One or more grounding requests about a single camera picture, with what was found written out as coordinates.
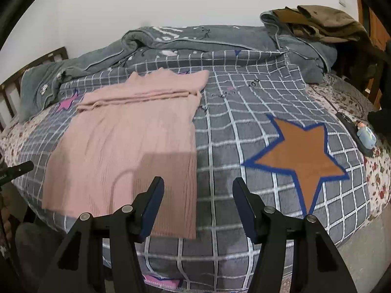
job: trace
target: white wall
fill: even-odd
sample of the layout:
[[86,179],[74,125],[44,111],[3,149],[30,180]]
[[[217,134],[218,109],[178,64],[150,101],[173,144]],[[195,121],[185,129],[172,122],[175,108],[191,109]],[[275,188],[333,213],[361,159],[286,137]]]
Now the white wall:
[[33,60],[62,47],[58,0],[35,0],[0,50],[0,84]]
[[104,47],[126,31],[145,25],[262,25],[266,10],[320,4],[358,19],[357,0],[59,0],[59,30],[70,57]]

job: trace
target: brown coat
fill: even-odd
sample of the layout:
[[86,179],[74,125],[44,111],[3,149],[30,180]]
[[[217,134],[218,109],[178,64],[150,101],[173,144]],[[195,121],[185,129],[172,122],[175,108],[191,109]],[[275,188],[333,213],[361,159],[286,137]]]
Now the brown coat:
[[297,9],[273,10],[283,23],[288,23],[295,36],[325,43],[347,41],[370,42],[365,28],[347,13],[320,5],[299,5]]

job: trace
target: bed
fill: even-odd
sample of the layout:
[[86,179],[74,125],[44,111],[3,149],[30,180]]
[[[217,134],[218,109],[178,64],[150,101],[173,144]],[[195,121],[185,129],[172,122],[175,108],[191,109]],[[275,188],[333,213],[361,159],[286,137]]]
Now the bed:
[[[324,183],[314,214],[340,246],[379,216],[389,202],[390,146],[379,136],[374,157],[363,158],[335,113],[340,111],[352,120],[365,121],[367,112],[373,110],[372,104],[354,87],[332,74],[325,74],[318,84],[306,84],[300,69],[289,62],[286,52],[285,49],[160,52],[154,60],[127,60],[120,67],[109,67],[63,83],[58,101],[74,98],[69,109],[59,109],[60,105],[54,104],[23,124],[16,115],[1,134],[0,149],[8,166],[27,160],[35,165],[34,171],[13,183],[42,221],[68,232],[75,218],[42,209],[42,185],[49,156],[75,115],[75,105],[83,94],[122,83],[133,71],[142,74],[163,67],[186,74],[207,69],[211,72],[210,79],[193,120],[197,146],[197,239],[150,237],[137,245],[146,282],[176,292],[247,289],[260,246],[253,246],[245,237],[235,211],[230,189],[236,177],[246,178],[250,190],[253,188],[261,195],[266,205],[290,216],[303,216],[290,177],[270,173],[270,181],[263,180],[264,186],[254,190],[259,181],[258,172],[240,166],[254,149],[260,148],[257,144],[263,142],[264,137],[272,140],[278,136],[273,129],[267,129],[267,120],[261,119],[266,112],[303,125],[323,122],[333,142],[337,142],[331,145],[330,141],[329,150],[341,157],[349,179],[337,185]],[[242,126],[254,131],[242,137]],[[104,241],[103,257],[105,265],[110,267],[108,240]],[[284,274],[292,271],[292,259],[293,242],[290,241]]]

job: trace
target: gray comforter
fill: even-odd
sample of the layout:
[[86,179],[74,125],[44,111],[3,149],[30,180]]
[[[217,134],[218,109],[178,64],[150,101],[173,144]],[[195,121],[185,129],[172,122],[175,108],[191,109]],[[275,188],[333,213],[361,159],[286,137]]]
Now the gray comforter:
[[[155,54],[153,60],[132,63],[132,58],[121,67],[60,86],[58,100],[72,97],[75,91],[79,97],[69,110],[56,112],[58,105],[53,106],[32,132],[22,147],[18,163],[32,160],[34,171],[14,181],[42,220],[66,231],[75,221],[42,209],[42,182],[50,154],[75,115],[75,105],[82,95],[105,85],[122,83],[134,71],[145,74],[163,67],[175,73],[210,71],[202,91],[201,107],[193,120],[197,147],[197,239],[151,237],[138,244],[137,254],[144,275],[183,280],[176,289],[180,292],[248,288],[260,246],[253,245],[244,234],[232,197],[233,180],[242,177],[251,192],[259,194],[266,205],[276,207],[283,214],[303,216],[290,175],[241,166],[279,136],[267,114],[302,126],[325,124],[328,152],[347,171],[349,179],[324,183],[315,199],[313,214],[337,245],[363,224],[370,204],[362,155],[338,119],[306,93],[298,66],[290,63],[289,50],[193,51],[177,56],[166,56],[160,50]],[[105,240],[103,254],[108,266],[111,265],[109,247],[109,240]],[[286,250],[284,273],[289,273],[293,242],[287,243]]]
[[27,70],[22,78],[19,120],[24,122],[56,101],[60,85],[109,67],[153,61],[161,50],[181,56],[221,50],[275,51],[286,47],[291,63],[297,64],[308,83],[317,83],[337,58],[331,45],[300,40],[266,13],[265,27],[205,25],[185,28],[142,27],[131,30],[109,46],[78,58],[47,63]]

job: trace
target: blue toy figure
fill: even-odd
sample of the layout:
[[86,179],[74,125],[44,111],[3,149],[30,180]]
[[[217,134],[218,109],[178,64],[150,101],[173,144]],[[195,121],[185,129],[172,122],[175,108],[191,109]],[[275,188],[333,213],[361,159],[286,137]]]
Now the blue toy figure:
[[375,147],[376,137],[374,133],[362,122],[357,123],[357,136],[367,149]]

